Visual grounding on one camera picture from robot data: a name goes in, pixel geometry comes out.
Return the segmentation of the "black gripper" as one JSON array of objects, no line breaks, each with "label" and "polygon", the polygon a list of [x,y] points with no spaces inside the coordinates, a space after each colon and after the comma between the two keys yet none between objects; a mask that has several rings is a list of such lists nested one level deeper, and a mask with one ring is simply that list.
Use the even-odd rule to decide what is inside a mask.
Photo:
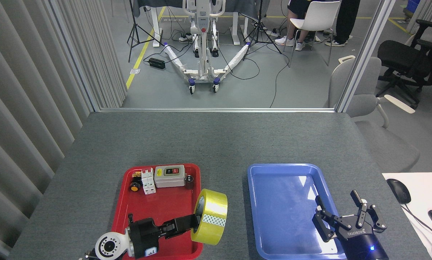
[{"label": "black gripper", "polygon": [[[348,260],[388,260],[387,253],[374,234],[374,231],[382,233],[387,228],[385,221],[379,217],[379,208],[362,199],[356,190],[352,190],[350,196],[358,207],[357,221],[352,229],[343,217],[331,214],[325,209],[319,195],[315,197],[317,209],[312,221],[320,237],[323,242],[329,242],[335,235],[335,231],[327,228],[325,223],[332,228],[341,227],[341,245]],[[371,216],[372,226],[364,223],[367,214]]]},{"label": "black gripper", "polygon": [[159,238],[173,238],[183,235],[193,229],[196,231],[202,219],[201,214],[189,214],[183,217],[174,218],[166,221],[167,226],[155,225],[151,217],[133,221],[133,214],[128,214],[129,219],[129,238],[132,242],[134,258],[152,256],[158,253]]}]

